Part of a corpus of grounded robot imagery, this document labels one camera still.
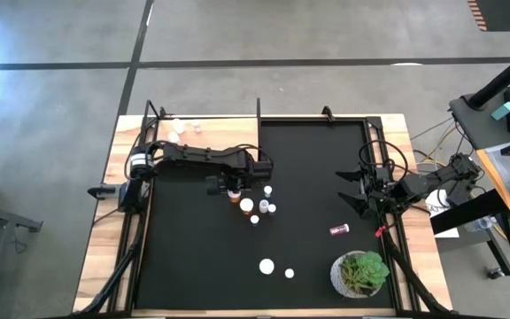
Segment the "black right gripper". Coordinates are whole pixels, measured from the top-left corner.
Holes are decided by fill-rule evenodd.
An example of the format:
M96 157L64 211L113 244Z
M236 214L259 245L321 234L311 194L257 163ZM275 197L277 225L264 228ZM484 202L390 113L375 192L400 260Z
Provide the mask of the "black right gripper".
M394 179L388 167L367 167L365 171L336 171L336 175L348 182L363 181L364 194L337 193L360 218L370 219L394 212L395 201L390 196Z

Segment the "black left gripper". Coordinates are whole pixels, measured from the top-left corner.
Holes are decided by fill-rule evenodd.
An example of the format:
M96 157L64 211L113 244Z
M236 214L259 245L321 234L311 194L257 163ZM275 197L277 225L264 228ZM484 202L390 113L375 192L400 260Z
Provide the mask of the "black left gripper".
M205 178L208 195L218 195L228 191L228 179L237 180L237 189L250 190L255 182L266 182L272 177L274 163L271 160L246 160L238 166L225 169L225 176L210 175Z

